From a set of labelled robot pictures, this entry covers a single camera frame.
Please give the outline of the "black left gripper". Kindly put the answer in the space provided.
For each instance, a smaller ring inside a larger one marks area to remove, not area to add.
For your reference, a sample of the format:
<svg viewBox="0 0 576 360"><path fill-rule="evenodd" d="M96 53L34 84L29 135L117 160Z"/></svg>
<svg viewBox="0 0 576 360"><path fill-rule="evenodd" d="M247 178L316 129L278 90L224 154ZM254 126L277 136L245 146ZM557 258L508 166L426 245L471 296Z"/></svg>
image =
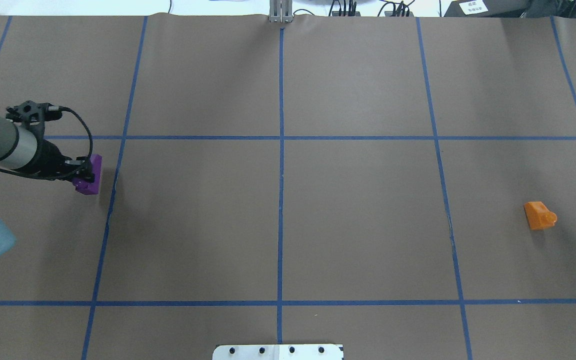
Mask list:
<svg viewBox="0 0 576 360"><path fill-rule="evenodd" d="M71 159L62 155L54 143L42 139L37 151L27 164L27 174L38 177L65 176L74 185L87 185L96 181L93 163L89 157Z"/></svg>

